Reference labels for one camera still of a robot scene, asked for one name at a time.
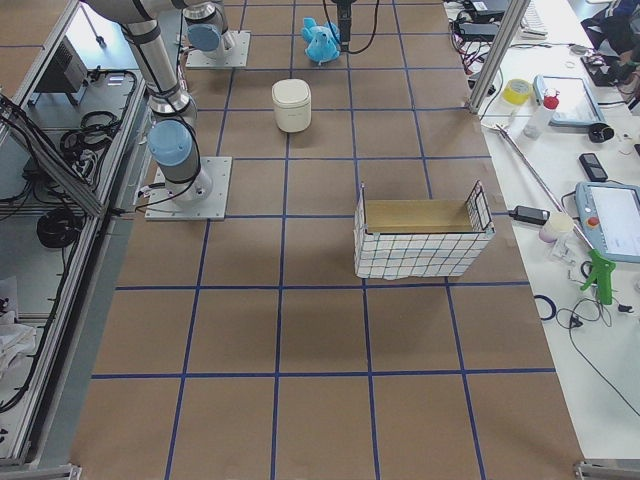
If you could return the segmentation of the white trash can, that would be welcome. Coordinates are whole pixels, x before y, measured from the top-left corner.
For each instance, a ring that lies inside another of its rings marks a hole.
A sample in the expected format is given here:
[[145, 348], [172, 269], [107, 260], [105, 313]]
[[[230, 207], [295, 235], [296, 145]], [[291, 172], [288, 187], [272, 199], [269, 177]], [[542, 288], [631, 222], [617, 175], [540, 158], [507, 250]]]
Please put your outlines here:
[[306, 130], [311, 124], [311, 89], [301, 79], [283, 79], [272, 86], [275, 121], [285, 133]]

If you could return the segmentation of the blue plush toy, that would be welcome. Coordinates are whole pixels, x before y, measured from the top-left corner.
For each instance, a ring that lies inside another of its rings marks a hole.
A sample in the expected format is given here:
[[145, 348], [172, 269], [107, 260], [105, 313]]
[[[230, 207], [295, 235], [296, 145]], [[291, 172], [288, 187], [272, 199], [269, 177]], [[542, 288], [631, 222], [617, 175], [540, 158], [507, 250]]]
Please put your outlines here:
[[305, 54], [318, 65], [336, 60], [340, 56], [340, 33], [333, 22], [320, 25], [312, 17], [303, 19], [301, 36], [307, 43]]

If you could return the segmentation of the black power brick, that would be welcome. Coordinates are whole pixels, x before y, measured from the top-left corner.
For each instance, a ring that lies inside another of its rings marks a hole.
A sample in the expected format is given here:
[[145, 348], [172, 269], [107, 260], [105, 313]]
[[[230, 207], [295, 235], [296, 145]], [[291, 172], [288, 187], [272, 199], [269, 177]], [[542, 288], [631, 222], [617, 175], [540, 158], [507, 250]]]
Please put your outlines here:
[[499, 25], [455, 22], [454, 31], [464, 41], [492, 42], [499, 31]]

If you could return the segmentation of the yellow tape roll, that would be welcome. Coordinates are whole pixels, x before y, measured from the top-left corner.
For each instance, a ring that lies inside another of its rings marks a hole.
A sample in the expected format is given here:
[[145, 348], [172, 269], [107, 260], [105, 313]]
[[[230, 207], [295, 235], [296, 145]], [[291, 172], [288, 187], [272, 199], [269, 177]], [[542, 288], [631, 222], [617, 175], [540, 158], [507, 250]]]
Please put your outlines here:
[[532, 85], [523, 79], [511, 79], [502, 92], [503, 99], [512, 105], [523, 105], [532, 93]]

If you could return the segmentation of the white bottle red cap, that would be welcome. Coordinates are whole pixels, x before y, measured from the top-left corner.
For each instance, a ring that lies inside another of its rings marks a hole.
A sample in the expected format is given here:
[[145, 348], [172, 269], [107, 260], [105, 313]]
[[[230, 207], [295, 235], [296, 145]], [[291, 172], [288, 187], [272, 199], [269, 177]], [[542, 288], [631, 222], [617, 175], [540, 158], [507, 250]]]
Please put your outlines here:
[[543, 130], [549, 125], [558, 105], [559, 91], [557, 89], [547, 89], [544, 92], [540, 106], [528, 124], [533, 137], [538, 138], [543, 133]]

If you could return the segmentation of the grid-patterned cardboard box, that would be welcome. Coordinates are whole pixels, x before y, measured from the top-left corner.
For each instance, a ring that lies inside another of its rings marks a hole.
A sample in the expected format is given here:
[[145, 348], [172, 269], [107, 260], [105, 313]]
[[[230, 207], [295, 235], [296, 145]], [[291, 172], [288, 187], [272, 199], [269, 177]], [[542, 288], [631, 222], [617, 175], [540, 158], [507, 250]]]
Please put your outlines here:
[[362, 279], [456, 277], [495, 235], [481, 182], [464, 200], [374, 200], [360, 187], [354, 267]]

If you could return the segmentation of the upper teach pendant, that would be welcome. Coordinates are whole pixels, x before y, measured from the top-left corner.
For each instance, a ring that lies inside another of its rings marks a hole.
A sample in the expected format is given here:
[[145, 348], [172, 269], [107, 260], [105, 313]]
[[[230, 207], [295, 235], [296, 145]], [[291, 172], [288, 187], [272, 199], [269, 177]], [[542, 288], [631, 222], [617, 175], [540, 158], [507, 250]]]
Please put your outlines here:
[[604, 123], [604, 115], [589, 84], [581, 77], [536, 75], [533, 89], [538, 103], [545, 93], [558, 93], [559, 106], [549, 124], [555, 127], [589, 127]]

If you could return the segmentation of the teach pendant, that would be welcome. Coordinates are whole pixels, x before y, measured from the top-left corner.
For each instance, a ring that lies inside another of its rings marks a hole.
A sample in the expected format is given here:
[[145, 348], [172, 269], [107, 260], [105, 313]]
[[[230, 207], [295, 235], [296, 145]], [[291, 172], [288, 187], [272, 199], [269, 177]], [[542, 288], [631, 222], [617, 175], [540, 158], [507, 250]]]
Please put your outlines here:
[[559, 106], [549, 124], [555, 127], [589, 127], [604, 123], [604, 115], [589, 84], [581, 77], [536, 75], [533, 89], [538, 103], [545, 93], [558, 93]]
[[579, 182], [575, 202], [586, 238], [605, 258], [639, 262], [638, 186]]

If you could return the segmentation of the black power adapter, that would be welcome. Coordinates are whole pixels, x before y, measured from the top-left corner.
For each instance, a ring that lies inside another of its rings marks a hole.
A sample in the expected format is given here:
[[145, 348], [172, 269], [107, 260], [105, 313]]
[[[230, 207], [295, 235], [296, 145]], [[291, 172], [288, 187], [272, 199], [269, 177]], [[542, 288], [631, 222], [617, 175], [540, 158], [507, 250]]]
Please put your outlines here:
[[508, 211], [508, 215], [519, 222], [542, 226], [548, 221], [550, 212], [534, 207], [517, 205]]

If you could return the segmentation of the black tape roll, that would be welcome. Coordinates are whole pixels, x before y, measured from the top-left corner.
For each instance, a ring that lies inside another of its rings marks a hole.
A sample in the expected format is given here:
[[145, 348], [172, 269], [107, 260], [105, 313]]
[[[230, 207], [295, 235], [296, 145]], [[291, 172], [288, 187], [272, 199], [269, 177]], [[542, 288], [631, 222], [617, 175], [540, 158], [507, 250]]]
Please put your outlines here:
[[611, 140], [615, 136], [614, 129], [603, 122], [597, 122], [588, 127], [589, 141], [594, 144], [602, 144]]

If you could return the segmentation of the black control box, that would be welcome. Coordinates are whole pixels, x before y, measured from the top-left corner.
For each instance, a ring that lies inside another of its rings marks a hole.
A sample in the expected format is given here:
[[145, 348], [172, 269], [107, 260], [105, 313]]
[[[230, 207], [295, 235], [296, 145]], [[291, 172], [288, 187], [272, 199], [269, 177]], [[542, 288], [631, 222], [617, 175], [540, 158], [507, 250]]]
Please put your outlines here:
[[42, 94], [64, 94], [71, 105], [78, 105], [87, 86], [88, 70], [67, 36], [64, 36], [37, 84], [30, 102]]

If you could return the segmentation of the white pink cup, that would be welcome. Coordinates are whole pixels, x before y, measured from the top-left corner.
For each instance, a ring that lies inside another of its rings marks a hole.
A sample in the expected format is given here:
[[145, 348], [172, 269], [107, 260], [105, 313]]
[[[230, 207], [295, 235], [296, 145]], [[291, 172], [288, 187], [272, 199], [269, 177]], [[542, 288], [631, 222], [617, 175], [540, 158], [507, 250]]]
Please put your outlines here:
[[551, 212], [541, 227], [538, 237], [545, 243], [554, 243], [574, 229], [573, 218], [565, 212]]

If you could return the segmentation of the lower teach pendant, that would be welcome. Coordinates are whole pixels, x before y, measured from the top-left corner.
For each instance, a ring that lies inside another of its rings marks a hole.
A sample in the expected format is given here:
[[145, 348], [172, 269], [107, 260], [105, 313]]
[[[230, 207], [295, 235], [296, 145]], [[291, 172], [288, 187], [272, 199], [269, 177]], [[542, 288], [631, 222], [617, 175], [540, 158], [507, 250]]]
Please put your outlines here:
[[575, 202], [586, 238], [605, 258], [639, 262], [638, 186], [579, 182]]

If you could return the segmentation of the aluminium frame post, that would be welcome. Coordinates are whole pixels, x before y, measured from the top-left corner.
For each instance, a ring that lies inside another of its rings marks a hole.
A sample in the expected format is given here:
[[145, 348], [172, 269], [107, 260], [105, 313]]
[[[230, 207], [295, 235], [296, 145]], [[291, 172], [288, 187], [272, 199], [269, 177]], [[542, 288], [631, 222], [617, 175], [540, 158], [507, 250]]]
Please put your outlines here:
[[528, 5], [529, 0], [514, 0], [510, 2], [504, 13], [497, 35], [488, 52], [486, 62], [467, 102], [467, 108], [471, 113], [476, 114], [479, 112], [511, 41], [520, 28], [520, 22]]

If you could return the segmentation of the green-handled reacher grabber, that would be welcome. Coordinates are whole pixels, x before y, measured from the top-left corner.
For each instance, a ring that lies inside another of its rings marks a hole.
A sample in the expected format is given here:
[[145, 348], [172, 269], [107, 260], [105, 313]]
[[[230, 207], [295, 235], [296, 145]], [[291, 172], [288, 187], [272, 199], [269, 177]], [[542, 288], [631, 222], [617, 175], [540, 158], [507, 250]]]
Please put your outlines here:
[[[545, 183], [540, 174], [536, 171], [534, 166], [528, 160], [526, 155], [521, 151], [519, 146], [510, 136], [507, 129], [501, 125], [494, 125], [493, 130], [497, 131], [501, 138], [514, 150], [518, 158], [523, 162], [530, 174], [536, 180], [542, 191], [546, 194], [549, 200], [554, 205], [558, 212], [566, 214], [567, 211], [562, 205], [559, 198], [555, 196], [549, 186]], [[586, 280], [580, 287], [581, 291], [586, 291], [589, 287], [596, 288], [597, 299], [603, 305], [611, 305], [613, 303], [613, 289], [612, 289], [612, 273], [616, 268], [616, 263], [612, 260], [606, 259], [600, 251], [587, 239], [585, 233], [581, 227], [569, 217], [572, 221], [572, 230], [577, 238], [579, 238], [587, 248], [588, 256], [591, 261], [591, 271]]]

